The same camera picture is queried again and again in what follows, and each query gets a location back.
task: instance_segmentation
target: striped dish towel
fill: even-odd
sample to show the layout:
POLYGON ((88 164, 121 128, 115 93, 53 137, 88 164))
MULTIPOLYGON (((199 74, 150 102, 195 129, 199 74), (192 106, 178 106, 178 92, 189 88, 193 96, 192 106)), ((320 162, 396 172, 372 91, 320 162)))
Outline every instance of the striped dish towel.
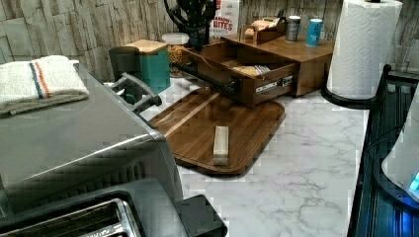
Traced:
POLYGON ((0 115, 79 101, 88 95, 72 62, 65 56, 0 65, 0 115))

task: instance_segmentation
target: blue can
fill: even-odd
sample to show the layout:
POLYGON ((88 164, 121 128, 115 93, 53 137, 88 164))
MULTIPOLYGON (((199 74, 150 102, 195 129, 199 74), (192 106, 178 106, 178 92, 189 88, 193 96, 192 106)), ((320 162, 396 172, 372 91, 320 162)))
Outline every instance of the blue can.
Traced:
POLYGON ((320 19, 310 20, 310 25, 308 26, 307 41, 306 41, 308 46, 318 45, 322 27, 323 27, 323 21, 321 21, 320 19))

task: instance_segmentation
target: teal canister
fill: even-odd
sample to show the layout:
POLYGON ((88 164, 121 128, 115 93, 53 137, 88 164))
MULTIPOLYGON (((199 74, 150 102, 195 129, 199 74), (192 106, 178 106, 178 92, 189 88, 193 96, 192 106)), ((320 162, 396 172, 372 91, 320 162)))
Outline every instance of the teal canister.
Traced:
POLYGON ((167 43, 142 39, 133 45, 139 49, 141 81, 155 93, 170 87, 169 55, 167 43))

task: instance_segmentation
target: glass jar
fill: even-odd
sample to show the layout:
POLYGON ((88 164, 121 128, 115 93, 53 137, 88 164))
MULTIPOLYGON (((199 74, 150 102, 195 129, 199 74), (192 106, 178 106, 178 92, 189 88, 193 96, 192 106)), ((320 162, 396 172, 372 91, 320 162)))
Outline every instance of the glass jar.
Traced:
MULTIPOLYGON (((186 48, 189 41, 189 36, 183 33, 169 33, 163 35, 162 39, 168 44, 167 52, 169 54, 169 62, 181 63, 182 49, 186 48)), ((170 67, 170 77, 184 77, 184 73, 178 68, 172 66, 170 67)))

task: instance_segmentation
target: wooden drawer organizer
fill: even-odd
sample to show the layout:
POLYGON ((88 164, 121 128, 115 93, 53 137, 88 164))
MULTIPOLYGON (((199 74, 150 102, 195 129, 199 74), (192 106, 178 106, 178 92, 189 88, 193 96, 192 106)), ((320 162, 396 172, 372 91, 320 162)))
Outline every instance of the wooden drawer organizer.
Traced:
POLYGON ((204 81, 232 100, 250 108, 290 93, 301 96, 320 89, 332 59, 331 41, 319 46, 305 45, 305 39, 286 42, 284 37, 262 44, 238 35, 221 38, 201 51, 185 49, 181 69, 204 81), (271 71, 249 76, 234 70, 243 65, 266 65, 271 71))

